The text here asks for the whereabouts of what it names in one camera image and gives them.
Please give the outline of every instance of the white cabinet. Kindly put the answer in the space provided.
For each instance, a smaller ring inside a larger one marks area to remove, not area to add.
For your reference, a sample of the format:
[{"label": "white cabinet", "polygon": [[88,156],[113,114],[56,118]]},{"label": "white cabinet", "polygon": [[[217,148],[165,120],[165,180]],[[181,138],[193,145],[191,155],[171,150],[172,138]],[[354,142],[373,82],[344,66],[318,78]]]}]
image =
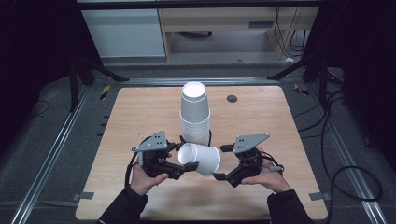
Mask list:
[{"label": "white cabinet", "polygon": [[[78,0],[90,2],[131,0]],[[102,59],[165,57],[157,9],[83,10]]]}]

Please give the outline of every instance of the stack of white cups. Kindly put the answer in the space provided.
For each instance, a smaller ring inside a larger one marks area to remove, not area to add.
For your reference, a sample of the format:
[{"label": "stack of white cups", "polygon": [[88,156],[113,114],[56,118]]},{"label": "stack of white cups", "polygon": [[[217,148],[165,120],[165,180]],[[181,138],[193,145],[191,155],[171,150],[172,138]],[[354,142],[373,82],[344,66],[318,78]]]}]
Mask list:
[{"label": "stack of white cups", "polygon": [[209,144],[210,109],[206,87],[201,82],[188,82],[181,94],[181,135],[188,143]]}]

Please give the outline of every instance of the metal frame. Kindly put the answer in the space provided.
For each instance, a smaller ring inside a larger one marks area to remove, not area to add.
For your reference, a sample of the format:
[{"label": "metal frame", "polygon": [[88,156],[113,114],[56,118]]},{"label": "metal frame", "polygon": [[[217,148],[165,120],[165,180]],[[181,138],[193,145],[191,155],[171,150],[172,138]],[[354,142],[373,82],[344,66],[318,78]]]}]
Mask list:
[{"label": "metal frame", "polygon": [[57,7],[78,10],[110,9],[156,9],[156,8],[198,8],[198,7],[321,7],[343,0],[191,0],[152,2],[111,2],[111,3],[58,3]]},{"label": "metal frame", "polygon": [[52,171],[53,166],[55,165],[59,155],[61,154],[64,143],[66,142],[67,137],[70,134],[73,125],[78,117],[78,114],[81,111],[89,89],[90,86],[83,86],[80,94],[79,104],[73,112],[69,113],[66,121],[64,122],[64,126],[60,130],[55,140],[55,143],[52,145],[52,148],[49,151],[49,155],[41,166],[41,169],[35,177],[35,181],[33,182],[32,186],[29,188],[28,192],[24,196],[21,204],[18,206],[11,223],[25,223],[30,213],[32,212],[33,207],[37,202],[38,196],[40,195],[41,190],[44,188],[44,185],[46,184],[46,181],[50,176],[50,172]]}]

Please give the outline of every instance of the white paper cup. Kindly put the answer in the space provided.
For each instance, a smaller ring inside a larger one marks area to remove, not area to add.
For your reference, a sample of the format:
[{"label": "white paper cup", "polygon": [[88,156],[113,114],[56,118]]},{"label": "white paper cup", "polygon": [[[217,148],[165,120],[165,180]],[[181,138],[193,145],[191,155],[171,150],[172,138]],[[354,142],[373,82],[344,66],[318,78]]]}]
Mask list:
[{"label": "white paper cup", "polygon": [[181,117],[189,123],[200,123],[205,121],[209,114],[205,85],[201,82],[186,83],[181,94]]},{"label": "white paper cup", "polygon": [[212,175],[220,166],[220,153],[215,147],[185,143],[180,148],[177,158],[178,162],[183,165],[198,161],[199,164],[195,171],[205,176]]},{"label": "white paper cup", "polygon": [[181,135],[188,143],[195,143],[199,145],[208,146],[210,138],[210,111],[206,120],[200,123],[190,123],[181,119]]}]

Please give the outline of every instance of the gray floor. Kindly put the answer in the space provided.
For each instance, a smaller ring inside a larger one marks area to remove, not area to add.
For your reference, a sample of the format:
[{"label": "gray floor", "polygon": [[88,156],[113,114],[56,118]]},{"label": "gray floor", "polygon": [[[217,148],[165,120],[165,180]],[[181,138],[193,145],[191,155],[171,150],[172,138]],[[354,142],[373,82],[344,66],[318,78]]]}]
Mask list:
[{"label": "gray floor", "polygon": [[[185,77],[197,80],[208,80],[211,77],[255,77],[258,78],[255,80],[261,80],[260,78],[281,71],[289,63],[275,60],[273,53],[269,50],[265,34],[258,33],[252,32],[250,35],[234,33],[234,38],[230,39],[230,44],[236,39],[240,40],[237,41],[238,43],[244,43],[245,45],[243,48],[242,45],[238,45],[234,49],[230,48],[232,45],[221,44],[217,40],[218,36],[226,38],[232,33],[213,33],[208,38],[178,35],[176,44],[180,45],[174,44],[173,57],[167,64],[135,64],[123,67],[113,66],[109,69],[124,77],[150,77],[153,83],[158,78],[178,80]],[[251,41],[246,41],[250,38],[261,38],[261,36],[262,42],[256,39],[254,46],[252,46]],[[204,40],[211,47],[205,49],[206,44],[202,43]],[[262,85],[279,85],[282,87],[293,116],[297,116],[317,105],[314,93],[318,88],[318,83],[304,84],[301,80],[303,73],[304,69],[301,68],[290,74],[290,77],[283,78],[280,82],[262,82]],[[71,202],[74,194],[83,191],[96,150],[101,141],[101,134],[105,130],[105,127],[101,124],[106,123],[105,116],[110,115],[118,90],[129,86],[115,83],[97,72],[95,72],[95,77],[95,83],[89,87],[85,103],[78,114],[76,123],[67,136],[63,149],[39,194],[38,201],[40,203],[32,210],[27,218],[27,223],[89,223],[76,219],[76,207],[74,206],[60,207],[43,202]],[[294,83],[299,84],[300,90],[307,90],[311,94],[300,94],[294,89]],[[108,84],[111,85],[110,91],[105,100],[100,100],[102,90]],[[83,90],[85,90],[85,87],[80,87],[80,92]],[[69,115],[68,78],[65,77],[48,84],[42,90],[40,100],[48,102],[49,107],[45,102],[36,104],[32,111],[33,117],[26,120],[26,125],[10,145],[8,154],[0,160],[0,204],[2,205],[0,207],[0,223],[11,222],[18,205],[35,181],[36,175],[56,141],[58,132],[62,129]],[[315,123],[320,118],[320,111],[315,108],[297,117],[295,123],[298,129],[302,129]],[[332,127],[335,127],[342,136],[351,157],[359,166],[368,169],[380,181],[384,194],[377,203],[385,216],[385,220],[388,223],[396,223],[394,213],[396,208],[394,192],[396,175],[394,171],[391,170],[380,151],[364,145],[364,135],[350,113],[348,105],[343,105],[342,100],[334,103],[332,118]],[[320,159],[320,138],[305,138],[319,134],[321,127],[320,124],[317,128],[303,132],[301,137],[320,190],[330,192],[330,182],[324,173]],[[332,140],[331,132],[325,134],[324,153],[331,174],[344,165],[342,156]],[[367,182],[371,191],[377,193],[376,185],[372,183],[370,178],[367,178]],[[348,189],[351,193],[355,192],[348,175],[340,175],[337,178],[337,184]],[[383,223],[370,220],[361,201],[350,199],[337,190],[333,195],[333,202],[331,223]]]}]

